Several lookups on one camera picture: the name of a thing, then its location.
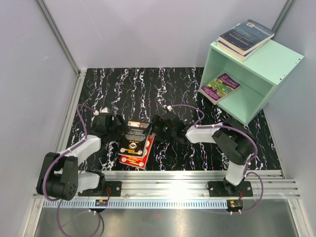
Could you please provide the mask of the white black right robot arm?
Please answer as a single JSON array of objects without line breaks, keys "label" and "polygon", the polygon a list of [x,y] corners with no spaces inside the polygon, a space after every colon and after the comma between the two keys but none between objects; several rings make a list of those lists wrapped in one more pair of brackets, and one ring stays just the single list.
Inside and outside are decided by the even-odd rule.
[{"label": "white black right robot arm", "polygon": [[224,191],[231,197],[240,195],[246,169],[258,153],[255,138],[232,118],[217,124],[185,124],[174,112],[168,112],[162,117],[155,115],[143,133],[155,135],[158,141],[167,143],[216,144],[228,158],[229,164],[223,183],[214,191]]}]

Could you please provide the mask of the dark blue hardcover book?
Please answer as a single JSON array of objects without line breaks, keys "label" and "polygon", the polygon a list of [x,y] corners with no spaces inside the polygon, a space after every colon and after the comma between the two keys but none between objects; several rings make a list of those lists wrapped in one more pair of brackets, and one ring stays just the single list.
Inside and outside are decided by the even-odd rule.
[{"label": "dark blue hardcover book", "polygon": [[218,40],[245,55],[265,44],[274,35],[274,31],[249,19],[221,34]]}]

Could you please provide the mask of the blue orange paperback book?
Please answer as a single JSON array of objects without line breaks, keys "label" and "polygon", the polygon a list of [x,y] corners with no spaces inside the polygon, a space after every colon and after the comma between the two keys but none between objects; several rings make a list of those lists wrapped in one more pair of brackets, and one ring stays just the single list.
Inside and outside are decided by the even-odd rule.
[{"label": "blue orange paperback book", "polygon": [[232,49],[231,47],[221,42],[220,40],[217,41],[217,47],[242,62],[248,59],[252,54],[254,54],[259,49],[259,47],[257,47],[254,50],[250,51],[249,53],[242,55],[238,53],[236,50]]}]

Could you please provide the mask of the purple Treehouse book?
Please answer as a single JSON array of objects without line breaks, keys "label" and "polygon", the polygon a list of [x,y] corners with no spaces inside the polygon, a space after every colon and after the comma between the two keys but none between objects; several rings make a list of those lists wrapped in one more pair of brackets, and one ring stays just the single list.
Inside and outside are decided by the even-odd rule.
[{"label": "purple Treehouse book", "polygon": [[235,90],[239,89],[240,86],[240,83],[234,80],[230,75],[223,73],[202,86],[200,92],[216,105]]}]

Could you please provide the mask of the red book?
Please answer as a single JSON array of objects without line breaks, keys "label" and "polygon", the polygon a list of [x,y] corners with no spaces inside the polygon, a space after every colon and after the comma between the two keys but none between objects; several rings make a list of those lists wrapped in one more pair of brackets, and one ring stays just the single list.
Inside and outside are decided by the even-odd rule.
[{"label": "red book", "polygon": [[148,135],[144,142],[131,140],[128,144],[120,146],[119,162],[128,166],[145,169],[154,138],[155,134]]}]

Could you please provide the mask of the black paperback book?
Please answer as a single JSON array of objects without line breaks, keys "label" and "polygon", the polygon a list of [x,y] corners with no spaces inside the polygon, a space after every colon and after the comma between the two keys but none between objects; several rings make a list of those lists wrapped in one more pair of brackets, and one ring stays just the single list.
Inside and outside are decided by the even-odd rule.
[{"label": "black paperback book", "polygon": [[127,126],[129,131],[119,141],[118,154],[121,156],[143,158],[149,144],[148,134],[145,133],[149,124],[129,120]]}]

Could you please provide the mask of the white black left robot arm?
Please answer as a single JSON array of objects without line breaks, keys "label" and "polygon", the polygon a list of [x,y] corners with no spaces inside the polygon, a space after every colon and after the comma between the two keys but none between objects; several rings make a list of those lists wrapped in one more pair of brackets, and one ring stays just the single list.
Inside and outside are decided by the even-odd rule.
[{"label": "white black left robot arm", "polygon": [[66,150],[45,155],[37,182],[37,193],[49,201],[71,200],[75,194],[85,191],[95,196],[103,195],[107,188],[104,174],[94,170],[79,173],[79,165],[128,131],[123,116],[100,112],[86,137]]}]

